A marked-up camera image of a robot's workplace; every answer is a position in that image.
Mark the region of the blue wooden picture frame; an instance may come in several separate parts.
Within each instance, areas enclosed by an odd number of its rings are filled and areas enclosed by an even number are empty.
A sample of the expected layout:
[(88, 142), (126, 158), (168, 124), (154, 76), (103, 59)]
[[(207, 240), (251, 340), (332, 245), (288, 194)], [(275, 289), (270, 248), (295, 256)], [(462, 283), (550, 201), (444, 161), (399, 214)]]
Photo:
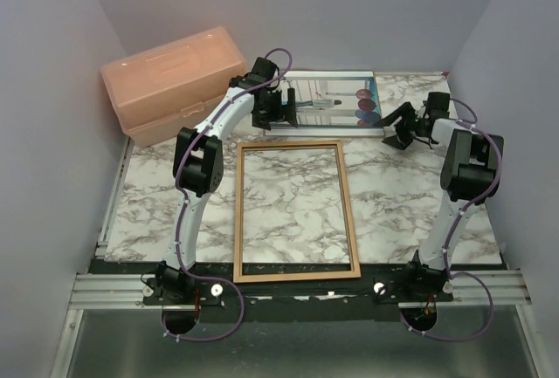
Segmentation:
[[(342, 212), (349, 250), (349, 269), (346, 271), (304, 271), (280, 272), (249, 275), (243, 269), (243, 236), (244, 236), (244, 174), (246, 151), (270, 150), (303, 150), (303, 149), (333, 149), (338, 170), (340, 191), (342, 194)], [(360, 278), (361, 265), (359, 262), (355, 225), (349, 198), (349, 184), (347, 169), (341, 141), (260, 141), (241, 142), (237, 145), (237, 174), (236, 174), (236, 202), (235, 202), (235, 236), (233, 245), (233, 282), (236, 284), (279, 283), (315, 280), (338, 280)]]

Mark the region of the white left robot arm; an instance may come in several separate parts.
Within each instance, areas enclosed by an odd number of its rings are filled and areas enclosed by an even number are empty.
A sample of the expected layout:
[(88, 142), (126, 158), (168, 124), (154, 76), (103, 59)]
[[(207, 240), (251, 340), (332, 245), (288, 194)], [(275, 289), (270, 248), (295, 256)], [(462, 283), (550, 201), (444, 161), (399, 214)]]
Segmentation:
[(172, 173), (181, 197), (174, 236), (150, 285), (155, 296), (182, 304), (193, 295), (199, 277), (191, 269), (202, 217), (223, 179), (224, 140), (239, 122), (250, 116), (258, 129), (271, 130), (272, 124), (281, 122), (298, 126), (294, 89), (282, 92), (279, 87), (285, 75), (268, 55), (258, 57), (248, 73), (230, 80), (225, 96), (209, 116), (177, 134)]

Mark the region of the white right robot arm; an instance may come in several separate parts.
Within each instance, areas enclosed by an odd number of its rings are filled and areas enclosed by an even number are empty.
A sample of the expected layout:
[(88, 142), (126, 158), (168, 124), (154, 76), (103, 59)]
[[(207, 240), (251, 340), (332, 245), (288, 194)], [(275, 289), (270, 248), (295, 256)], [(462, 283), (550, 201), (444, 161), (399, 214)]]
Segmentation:
[(405, 150), (414, 141), (446, 149), (439, 184), (440, 208), (428, 238), (405, 266), (404, 295), (419, 301), (443, 291), (451, 279), (452, 255), (472, 215), (494, 196), (502, 172), (504, 139), (478, 129), (477, 114), (449, 93), (430, 92), (419, 114), (410, 102), (376, 121), (393, 127), (383, 143)]

